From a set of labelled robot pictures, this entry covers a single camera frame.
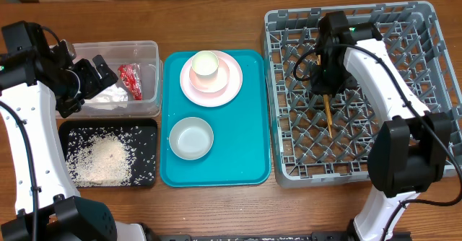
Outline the pale green cup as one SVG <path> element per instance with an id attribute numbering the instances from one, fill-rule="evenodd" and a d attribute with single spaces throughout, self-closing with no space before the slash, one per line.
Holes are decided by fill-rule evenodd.
<path id="1" fill-rule="evenodd" d="M 199 51 L 192 58 L 192 69 L 201 78 L 213 78 L 218 68 L 219 59 L 212 51 Z"/>

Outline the white napkin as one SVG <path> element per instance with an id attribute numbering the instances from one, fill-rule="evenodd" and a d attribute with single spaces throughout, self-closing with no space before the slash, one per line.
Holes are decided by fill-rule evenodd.
<path id="1" fill-rule="evenodd" d="M 109 88 L 103 90 L 101 93 L 96 95 L 90 100 L 85 100 L 85 107 L 91 107 L 101 110 L 115 110 L 116 108 L 126 108 L 128 105 L 128 94 L 127 91 L 112 85 Z"/>

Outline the red snack wrapper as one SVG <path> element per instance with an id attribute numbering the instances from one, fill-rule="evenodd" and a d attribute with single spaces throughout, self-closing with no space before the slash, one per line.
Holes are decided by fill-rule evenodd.
<path id="1" fill-rule="evenodd" d="M 141 69 L 137 63 L 124 64 L 118 68 L 119 77 L 135 100 L 143 100 Z"/>

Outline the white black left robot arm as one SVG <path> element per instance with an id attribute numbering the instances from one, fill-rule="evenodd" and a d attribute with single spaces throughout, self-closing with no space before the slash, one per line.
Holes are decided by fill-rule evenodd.
<path id="1" fill-rule="evenodd" d="M 56 124 L 117 82 L 102 56 L 77 59 L 49 29 L 20 21 L 1 30 L 1 116 L 14 162 L 15 219 L 5 240 L 155 240 L 145 224 L 117 222 L 109 208 L 80 196 L 66 167 Z"/>

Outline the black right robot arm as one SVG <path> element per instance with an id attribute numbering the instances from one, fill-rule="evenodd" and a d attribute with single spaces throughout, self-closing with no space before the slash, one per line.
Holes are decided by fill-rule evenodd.
<path id="1" fill-rule="evenodd" d="M 380 130 L 367 157 L 372 188 L 361 212 L 349 223 L 349 240 L 392 240 L 404 209 L 443 177 L 451 120 L 432 113 L 393 65 L 383 37 L 371 22 L 351 25 L 343 11 L 318 23 L 310 72 L 311 90 L 335 95 L 354 78 L 371 104 Z"/>

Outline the grey bowl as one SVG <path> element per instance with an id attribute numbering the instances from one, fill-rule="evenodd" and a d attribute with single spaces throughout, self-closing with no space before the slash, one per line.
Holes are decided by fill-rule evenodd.
<path id="1" fill-rule="evenodd" d="M 184 160 L 205 156 L 214 143 L 212 127 L 202 118 L 187 117 L 170 130 L 169 144 L 173 153 Z"/>

